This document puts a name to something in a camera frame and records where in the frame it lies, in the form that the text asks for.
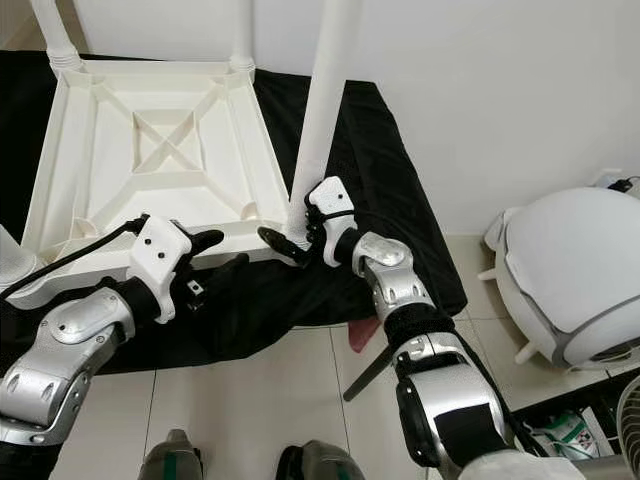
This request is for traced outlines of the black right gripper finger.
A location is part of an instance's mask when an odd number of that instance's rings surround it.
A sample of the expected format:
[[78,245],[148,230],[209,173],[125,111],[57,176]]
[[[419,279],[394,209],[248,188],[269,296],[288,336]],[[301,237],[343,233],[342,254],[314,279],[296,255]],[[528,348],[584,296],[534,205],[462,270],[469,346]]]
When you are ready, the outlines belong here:
[[288,266],[308,265],[308,246],[293,242],[287,234],[268,227],[257,228],[257,236],[273,251],[276,260]]

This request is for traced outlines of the white plastic table top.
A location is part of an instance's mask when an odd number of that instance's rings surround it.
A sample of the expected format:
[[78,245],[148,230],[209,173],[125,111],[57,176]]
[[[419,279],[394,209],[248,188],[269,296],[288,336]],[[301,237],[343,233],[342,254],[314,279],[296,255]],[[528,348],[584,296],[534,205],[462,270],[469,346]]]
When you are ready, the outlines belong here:
[[20,244],[65,259],[143,214],[224,233],[197,269],[270,259],[259,228],[283,229],[291,210],[251,72],[86,60],[59,74]]

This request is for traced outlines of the black tablecloth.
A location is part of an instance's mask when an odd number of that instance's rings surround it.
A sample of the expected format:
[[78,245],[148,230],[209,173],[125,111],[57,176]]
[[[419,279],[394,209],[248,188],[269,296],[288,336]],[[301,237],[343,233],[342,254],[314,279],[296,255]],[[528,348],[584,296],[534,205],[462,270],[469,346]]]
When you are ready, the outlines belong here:
[[[23,236],[55,77],[45,52],[0,55],[0,221]],[[419,174],[376,84],[346,83],[328,163],[358,210],[358,224],[398,239],[439,310],[465,310],[467,297]],[[372,315],[367,285],[348,270],[251,262],[196,314],[147,324],[102,367],[105,374],[178,369],[238,360],[273,346],[297,326],[330,326]]]

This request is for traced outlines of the silver robot left leg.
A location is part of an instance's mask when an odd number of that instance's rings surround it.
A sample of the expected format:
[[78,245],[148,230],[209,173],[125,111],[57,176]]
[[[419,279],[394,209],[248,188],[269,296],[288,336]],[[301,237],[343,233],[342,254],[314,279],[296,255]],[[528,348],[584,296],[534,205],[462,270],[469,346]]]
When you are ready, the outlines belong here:
[[204,460],[186,430],[175,428],[145,456],[137,480],[204,480]]

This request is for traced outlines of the green white device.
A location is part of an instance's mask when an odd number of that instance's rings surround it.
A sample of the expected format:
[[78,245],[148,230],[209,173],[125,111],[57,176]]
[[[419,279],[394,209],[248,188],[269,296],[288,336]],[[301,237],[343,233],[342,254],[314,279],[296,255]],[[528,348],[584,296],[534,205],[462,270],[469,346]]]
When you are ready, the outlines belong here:
[[590,460],[600,456],[598,440],[579,411],[564,411],[548,425],[531,430],[536,442],[549,453],[567,460]]

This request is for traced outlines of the black flat box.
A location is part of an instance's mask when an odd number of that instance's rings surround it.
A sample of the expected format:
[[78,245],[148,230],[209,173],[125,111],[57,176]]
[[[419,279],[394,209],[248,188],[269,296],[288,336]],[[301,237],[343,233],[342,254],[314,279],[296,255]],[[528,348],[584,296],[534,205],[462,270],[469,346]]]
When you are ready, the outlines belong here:
[[[579,411],[588,420],[591,433],[598,440],[600,451],[598,458],[620,454],[620,440],[618,440],[616,424],[617,404],[620,401],[622,390],[639,374],[640,372],[631,371],[603,381],[596,381],[589,387],[572,390],[562,396],[544,399],[544,401],[531,404],[531,406],[522,407],[513,412],[513,415],[520,424],[531,431],[534,428],[548,425],[554,416],[561,415],[564,411]],[[559,457],[549,453],[544,445],[536,443],[550,456]]]

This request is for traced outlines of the grey round fan grille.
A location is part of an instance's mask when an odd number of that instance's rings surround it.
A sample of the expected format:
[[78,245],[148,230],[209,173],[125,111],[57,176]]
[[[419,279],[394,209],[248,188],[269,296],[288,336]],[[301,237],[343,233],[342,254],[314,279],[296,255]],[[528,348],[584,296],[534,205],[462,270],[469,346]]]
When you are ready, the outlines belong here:
[[635,480],[640,480],[640,374],[622,390],[616,424],[620,456]]

